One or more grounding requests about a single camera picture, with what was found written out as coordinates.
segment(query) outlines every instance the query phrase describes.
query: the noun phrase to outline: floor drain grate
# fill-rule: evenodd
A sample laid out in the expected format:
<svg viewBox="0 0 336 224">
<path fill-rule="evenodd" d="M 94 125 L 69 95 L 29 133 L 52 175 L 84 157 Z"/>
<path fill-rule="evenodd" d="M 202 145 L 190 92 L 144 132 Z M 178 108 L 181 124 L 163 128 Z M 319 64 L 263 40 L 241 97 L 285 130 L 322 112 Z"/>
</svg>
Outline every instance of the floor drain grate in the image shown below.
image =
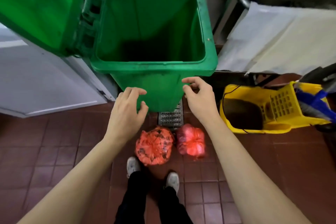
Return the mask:
<svg viewBox="0 0 336 224">
<path fill-rule="evenodd" d="M 183 126 L 183 103 L 182 100 L 173 112 L 159 112 L 159 125 L 175 131 Z"/>
</svg>

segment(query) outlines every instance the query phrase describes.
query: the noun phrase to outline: shoe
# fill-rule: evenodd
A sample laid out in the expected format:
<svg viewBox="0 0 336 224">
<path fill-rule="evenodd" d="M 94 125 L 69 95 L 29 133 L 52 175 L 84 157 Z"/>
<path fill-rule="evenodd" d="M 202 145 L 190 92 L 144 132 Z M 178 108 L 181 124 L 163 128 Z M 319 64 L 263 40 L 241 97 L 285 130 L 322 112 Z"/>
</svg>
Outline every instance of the shoe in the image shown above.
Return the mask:
<svg viewBox="0 0 336 224">
<path fill-rule="evenodd" d="M 129 157 L 127 160 L 127 178 L 133 174 L 133 172 L 140 171 L 140 163 L 136 157 Z"/>
<path fill-rule="evenodd" d="M 179 179 L 179 175 L 175 172 L 170 172 L 167 180 L 166 180 L 166 187 L 172 187 L 176 193 L 178 193 L 179 188 L 180 188 L 180 179 Z"/>
</svg>

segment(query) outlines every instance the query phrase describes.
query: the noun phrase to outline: dark cloth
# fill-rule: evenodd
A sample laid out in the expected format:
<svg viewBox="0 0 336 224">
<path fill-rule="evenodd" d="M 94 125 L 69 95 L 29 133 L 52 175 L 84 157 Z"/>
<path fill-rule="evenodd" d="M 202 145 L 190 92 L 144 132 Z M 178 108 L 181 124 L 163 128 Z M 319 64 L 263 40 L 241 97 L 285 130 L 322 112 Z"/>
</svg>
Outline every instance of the dark cloth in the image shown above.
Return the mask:
<svg viewBox="0 0 336 224">
<path fill-rule="evenodd" d="M 115 224 L 145 224 L 144 213 L 146 195 L 149 191 L 149 179 L 141 171 L 131 174 L 127 191 L 115 216 Z M 159 200 L 159 212 L 162 224 L 193 224 L 185 207 L 172 187 L 162 189 Z"/>
</svg>

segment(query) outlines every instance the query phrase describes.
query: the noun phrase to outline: left hand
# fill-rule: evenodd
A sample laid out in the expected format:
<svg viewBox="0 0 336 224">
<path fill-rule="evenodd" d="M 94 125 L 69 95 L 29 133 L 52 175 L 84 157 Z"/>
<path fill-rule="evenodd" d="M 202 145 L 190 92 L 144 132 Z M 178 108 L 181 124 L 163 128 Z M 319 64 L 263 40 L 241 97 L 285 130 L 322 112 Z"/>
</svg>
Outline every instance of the left hand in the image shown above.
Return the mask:
<svg viewBox="0 0 336 224">
<path fill-rule="evenodd" d="M 137 113 L 137 99 L 139 95 L 146 93 L 147 91 L 141 88 L 127 87 L 119 94 L 111 112 L 104 140 L 126 143 L 139 131 L 145 121 L 148 106 L 142 101 L 140 111 Z"/>
</svg>

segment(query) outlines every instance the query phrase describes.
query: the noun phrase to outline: red tile floor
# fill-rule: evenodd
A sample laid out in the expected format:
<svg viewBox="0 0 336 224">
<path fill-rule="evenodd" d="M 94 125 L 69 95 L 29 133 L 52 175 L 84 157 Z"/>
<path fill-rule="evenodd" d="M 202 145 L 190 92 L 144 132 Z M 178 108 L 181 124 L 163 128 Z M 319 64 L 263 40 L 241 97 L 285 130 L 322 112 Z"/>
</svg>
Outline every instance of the red tile floor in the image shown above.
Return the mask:
<svg viewBox="0 0 336 224">
<path fill-rule="evenodd" d="M 113 104 L 19 119 L 0 116 L 0 223 L 18 221 L 102 139 Z M 147 116 L 149 130 L 157 113 Z M 202 129 L 184 101 L 184 122 Z M 130 141 L 96 189 L 82 223 L 113 223 L 126 191 Z M 283 135 L 237 135 L 258 165 L 313 223 L 336 220 L 336 171 L 322 134 L 313 127 Z M 178 196 L 195 224 L 239 224 L 241 219 L 208 136 L 208 155 L 194 162 L 174 149 L 162 166 L 150 167 L 163 179 L 169 170 L 182 181 Z M 145 219 L 157 224 L 159 212 L 148 196 Z"/>
</svg>

